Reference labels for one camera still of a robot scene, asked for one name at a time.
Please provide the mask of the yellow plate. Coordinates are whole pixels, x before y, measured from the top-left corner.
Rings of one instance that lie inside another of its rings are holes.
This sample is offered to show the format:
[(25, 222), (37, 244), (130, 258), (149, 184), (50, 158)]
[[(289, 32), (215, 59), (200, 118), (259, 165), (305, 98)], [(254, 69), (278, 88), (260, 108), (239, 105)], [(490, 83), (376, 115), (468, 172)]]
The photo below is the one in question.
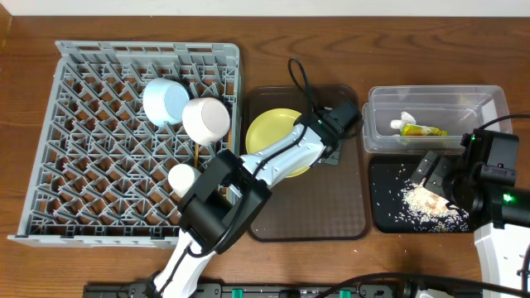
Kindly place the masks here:
[(315, 150), (305, 119), (296, 110), (275, 108), (252, 121), (246, 133), (247, 155), (243, 162), (256, 180), (273, 185), (310, 168)]

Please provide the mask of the green yellow snack wrapper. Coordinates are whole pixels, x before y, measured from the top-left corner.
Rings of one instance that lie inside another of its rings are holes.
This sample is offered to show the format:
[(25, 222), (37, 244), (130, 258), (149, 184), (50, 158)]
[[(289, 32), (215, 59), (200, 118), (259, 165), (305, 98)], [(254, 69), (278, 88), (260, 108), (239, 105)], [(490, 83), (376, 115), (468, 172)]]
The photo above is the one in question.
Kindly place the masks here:
[(437, 127), (429, 127), (407, 123), (401, 129), (400, 135), (404, 137), (439, 137), (446, 136), (447, 131), (441, 130)]

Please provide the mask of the cream white cup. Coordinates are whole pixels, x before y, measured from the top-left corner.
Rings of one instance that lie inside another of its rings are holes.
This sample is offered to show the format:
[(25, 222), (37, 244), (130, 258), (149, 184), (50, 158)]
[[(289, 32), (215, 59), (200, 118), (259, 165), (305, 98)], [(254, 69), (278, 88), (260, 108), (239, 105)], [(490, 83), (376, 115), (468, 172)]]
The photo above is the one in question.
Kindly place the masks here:
[(178, 164), (169, 170), (167, 179), (176, 195), (183, 198), (200, 175), (193, 166)]

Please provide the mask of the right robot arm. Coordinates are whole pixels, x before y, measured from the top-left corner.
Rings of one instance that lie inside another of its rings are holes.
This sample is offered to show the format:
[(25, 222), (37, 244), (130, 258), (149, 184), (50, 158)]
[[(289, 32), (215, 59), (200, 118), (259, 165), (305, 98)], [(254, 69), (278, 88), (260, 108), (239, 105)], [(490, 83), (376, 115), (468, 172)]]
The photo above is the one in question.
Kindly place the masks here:
[(529, 295), (529, 191), (516, 188), (511, 156), (453, 161), (429, 151), (411, 181), (469, 216), (482, 281)]

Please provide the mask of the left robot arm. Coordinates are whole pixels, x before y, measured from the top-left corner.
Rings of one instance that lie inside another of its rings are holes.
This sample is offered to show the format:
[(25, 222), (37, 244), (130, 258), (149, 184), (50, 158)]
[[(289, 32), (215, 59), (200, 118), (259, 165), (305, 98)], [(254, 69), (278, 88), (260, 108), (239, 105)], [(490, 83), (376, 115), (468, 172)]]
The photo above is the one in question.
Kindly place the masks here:
[(283, 139), (256, 153), (223, 151), (198, 175), (187, 165), (174, 166), (168, 177), (181, 198), (180, 231), (169, 262), (152, 279), (153, 296), (192, 296), (210, 259), (241, 238), (272, 187), (332, 155), (358, 120), (357, 108), (322, 109), (302, 115)]

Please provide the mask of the light blue bowl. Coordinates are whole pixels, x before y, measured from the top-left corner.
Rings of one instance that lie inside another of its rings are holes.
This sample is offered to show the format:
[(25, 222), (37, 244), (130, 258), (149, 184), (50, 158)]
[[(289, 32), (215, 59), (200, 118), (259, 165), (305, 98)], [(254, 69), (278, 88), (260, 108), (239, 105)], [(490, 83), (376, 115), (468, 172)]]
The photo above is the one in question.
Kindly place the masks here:
[(186, 87), (173, 80), (157, 78), (143, 91), (142, 106), (148, 120), (157, 127), (182, 121), (184, 107), (190, 101)]

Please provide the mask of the white bowl with food residue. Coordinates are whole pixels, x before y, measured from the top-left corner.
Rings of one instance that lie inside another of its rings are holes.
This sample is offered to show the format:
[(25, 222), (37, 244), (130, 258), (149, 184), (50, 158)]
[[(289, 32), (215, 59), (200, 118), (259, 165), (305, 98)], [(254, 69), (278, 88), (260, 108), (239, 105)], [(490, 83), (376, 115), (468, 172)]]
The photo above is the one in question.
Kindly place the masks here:
[(230, 129), (230, 116), (224, 104), (215, 98), (189, 101), (182, 113), (182, 124), (187, 135), (200, 145), (222, 139)]

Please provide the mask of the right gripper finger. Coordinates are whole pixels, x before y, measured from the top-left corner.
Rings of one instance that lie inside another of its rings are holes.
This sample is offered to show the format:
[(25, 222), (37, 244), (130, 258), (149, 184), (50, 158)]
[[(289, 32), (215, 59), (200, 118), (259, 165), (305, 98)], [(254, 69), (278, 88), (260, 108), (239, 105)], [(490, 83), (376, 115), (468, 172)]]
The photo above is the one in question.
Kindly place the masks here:
[(410, 181), (415, 185), (421, 185), (425, 179), (428, 180), (436, 168), (439, 157), (437, 153), (428, 151), (412, 173)]
[(451, 196), (451, 163), (437, 163), (427, 172), (423, 188), (444, 199)]

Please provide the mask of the wooden chopstick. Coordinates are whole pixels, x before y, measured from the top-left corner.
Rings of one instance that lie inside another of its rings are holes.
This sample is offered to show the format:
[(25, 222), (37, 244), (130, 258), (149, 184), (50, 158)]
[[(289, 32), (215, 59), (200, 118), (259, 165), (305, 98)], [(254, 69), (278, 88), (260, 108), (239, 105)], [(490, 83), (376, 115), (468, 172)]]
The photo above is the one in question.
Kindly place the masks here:
[(232, 147), (232, 129), (228, 132), (228, 141), (227, 141), (227, 149), (231, 150)]
[(200, 145), (195, 144), (195, 157), (194, 157), (194, 168), (199, 169), (199, 154), (200, 154)]

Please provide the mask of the white tissue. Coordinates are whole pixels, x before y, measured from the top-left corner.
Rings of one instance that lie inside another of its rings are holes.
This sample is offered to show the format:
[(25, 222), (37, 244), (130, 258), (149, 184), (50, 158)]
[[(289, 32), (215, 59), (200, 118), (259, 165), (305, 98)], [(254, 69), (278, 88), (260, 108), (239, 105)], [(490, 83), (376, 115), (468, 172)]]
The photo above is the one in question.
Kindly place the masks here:
[(401, 118), (392, 120), (390, 127), (392, 129), (402, 130), (406, 124), (415, 125), (416, 123), (416, 119), (410, 113), (401, 112)]

